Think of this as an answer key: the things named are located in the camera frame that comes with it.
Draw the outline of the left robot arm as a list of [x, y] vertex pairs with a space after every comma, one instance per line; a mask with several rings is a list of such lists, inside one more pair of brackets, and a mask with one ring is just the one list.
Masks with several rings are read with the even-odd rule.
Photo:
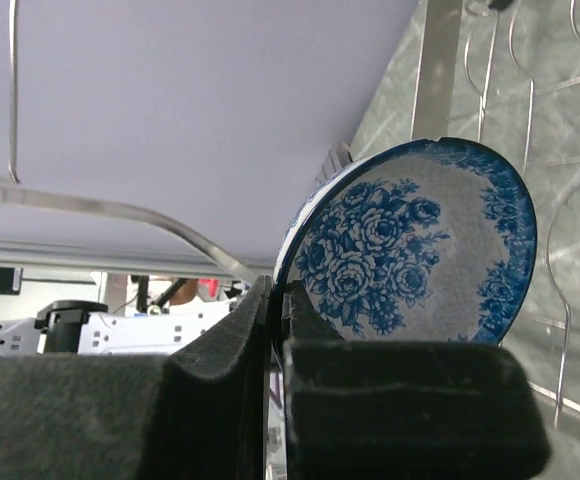
[[168, 355], [206, 333], [235, 305], [200, 302], [180, 313], [125, 317], [100, 303], [53, 302], [35, 317], [0, 321], [0, 356], [35, 355], [41, 338], [46, 353]]

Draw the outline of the blue floral white bowl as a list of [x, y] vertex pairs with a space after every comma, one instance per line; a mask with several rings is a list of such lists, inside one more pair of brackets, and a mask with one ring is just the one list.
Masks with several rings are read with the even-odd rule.
[[348, 340], [497, 344], [537, 242], [531, 195], [507, 159], [466, 139], [416, 140], [316, 188], [286, 231], [273, 289], [300, 282]]

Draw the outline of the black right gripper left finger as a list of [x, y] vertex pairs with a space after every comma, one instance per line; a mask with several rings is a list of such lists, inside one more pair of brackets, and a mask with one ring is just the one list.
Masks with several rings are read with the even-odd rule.
[[271, 281], [169, 356], [0, 357], [0, 479], [261, 479]]

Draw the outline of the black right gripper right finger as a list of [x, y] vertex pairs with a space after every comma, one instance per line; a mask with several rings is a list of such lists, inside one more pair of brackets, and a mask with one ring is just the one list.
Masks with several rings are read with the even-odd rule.
[[551, 445], [507, 350], [347, 341], [299, 282], [283, 292], [286, 450], [292, 479], [530, 479]]

